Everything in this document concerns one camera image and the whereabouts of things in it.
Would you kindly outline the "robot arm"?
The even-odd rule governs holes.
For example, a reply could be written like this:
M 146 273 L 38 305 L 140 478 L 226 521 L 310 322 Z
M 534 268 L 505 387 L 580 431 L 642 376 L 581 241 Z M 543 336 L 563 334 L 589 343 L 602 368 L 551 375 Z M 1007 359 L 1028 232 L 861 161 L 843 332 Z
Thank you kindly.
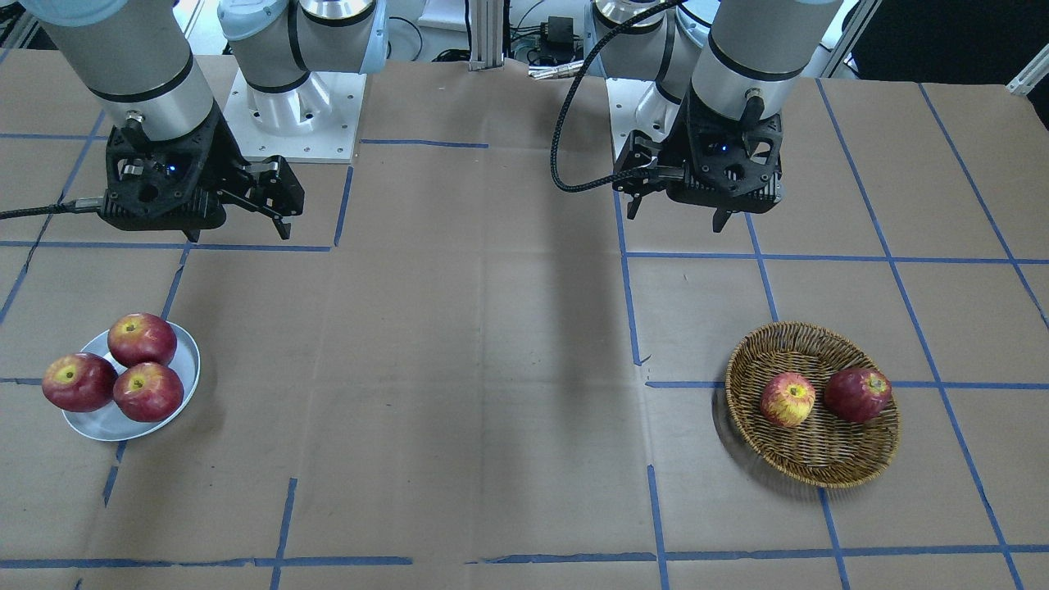
M 607 78 L 652 83 L 663 120 L 627 132 L 613 187 L 634 218 L 646 195 L 737 213 L 783 197 L 784 102 L 840 10 L 839 1 L 720 1 L 704 36 L 682 1 L 593 1 L 588 56 Z
M 270 218 L 290 239 L 305 192 L 273 147 L 247 159 L 170 1 L 26 1 L 112 120 L 100 197 L 5 211 L 3 218 L 93 213 L 123 231 L 176 230 L 191 243 L 224 206 Z M 384 1 L 221 1 L 224 40 L 252 127 L 269 136 L 345 130 L 323 75 L 382 70 Z

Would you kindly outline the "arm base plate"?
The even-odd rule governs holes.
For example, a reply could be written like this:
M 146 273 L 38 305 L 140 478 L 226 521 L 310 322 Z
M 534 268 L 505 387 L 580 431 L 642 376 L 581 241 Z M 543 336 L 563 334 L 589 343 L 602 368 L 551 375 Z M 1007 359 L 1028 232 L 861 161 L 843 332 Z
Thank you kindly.
M 675 151 L 675 144 L 667 144 L 672 135 L 675 121 L 684 99 L 693 89 L 692 77 L 684 79 L 609 78 L 606 82 L 608 109 L 611 109 L 611 134 L 613 134 L 614 171 L 627 167 L 629 160 L 641 163 L 641 159 L 630 156 L 629 136 L 644 134 L 656 147 L 656 156 L 664 160 Z
M 263 93 L 236 73 L 224 119 L 249 161 L 352 164 L 367 75 L 311 72 L 296 89 Z

